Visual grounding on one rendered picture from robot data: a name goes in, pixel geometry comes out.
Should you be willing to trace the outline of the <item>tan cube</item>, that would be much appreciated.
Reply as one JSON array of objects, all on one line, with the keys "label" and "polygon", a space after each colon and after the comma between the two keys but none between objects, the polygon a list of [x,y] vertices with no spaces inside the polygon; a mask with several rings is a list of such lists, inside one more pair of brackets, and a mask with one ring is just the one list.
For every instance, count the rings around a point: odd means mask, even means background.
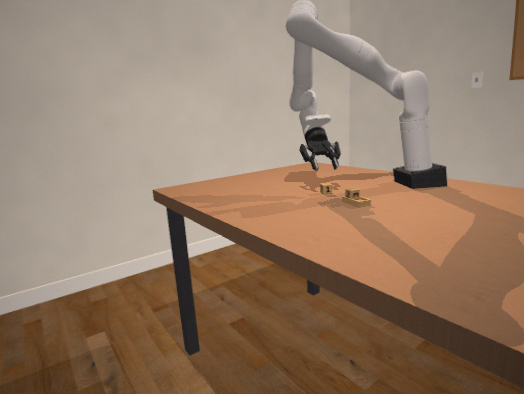
[{"label": "tan cube", "polygon": [[345,188],[345,197],[358,200],[360,199],[360,189],[358,188]]},{"label": "tan cube", "polygon": [[320,192],[322,194],[332,194],[332,184],[320,183]]}]

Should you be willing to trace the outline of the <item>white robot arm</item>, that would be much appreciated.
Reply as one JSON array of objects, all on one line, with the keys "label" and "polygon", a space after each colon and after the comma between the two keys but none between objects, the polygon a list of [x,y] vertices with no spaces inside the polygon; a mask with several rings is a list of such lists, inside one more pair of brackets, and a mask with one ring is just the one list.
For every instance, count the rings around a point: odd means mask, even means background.
[{"label": "white robot arm", "polygon": [[425,74],[421,71],[403,73],[392,68],[372,45],[356,36],[334,32],[317,19],[315,5],[309,0],[299,0],[291,7],[286,21],[286,30],[295,42],[289,104],[295,112],[302,110],[299,119],[304,137],[308,130],[324,129],[323,125],[331,121],[329,115],[318,115],[317,96],[310,90],[315,48],[375,82],[395,98],[404,100],[399,123],[405,170],[431,168],[429,86]]}]

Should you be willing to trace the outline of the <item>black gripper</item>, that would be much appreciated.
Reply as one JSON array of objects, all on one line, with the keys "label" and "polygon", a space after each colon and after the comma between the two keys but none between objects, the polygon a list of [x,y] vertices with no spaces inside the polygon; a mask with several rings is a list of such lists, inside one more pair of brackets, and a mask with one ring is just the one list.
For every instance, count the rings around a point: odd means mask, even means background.
[{"label": "black gripper", "polygon": [[[312,165],[312,169],[315,170],[315,172],[318,171],[318,165],[315,159],[315,155],[325,155],[326,157],[329,157],[332,160],[331,162],[334,170],[337,170],[339,166],[337,159],[339,159],[341,155],[338,142],[330,143],[328,141],[325,130],[321,127],[314,127],[308,130],[305,133],[305,140],[307,145],[301,144],[299,150],[304,161],[310,162]],[[330,147],[332,147],[332,149]],[[312,152],[311,156],[308,155],[307,149]]]}]

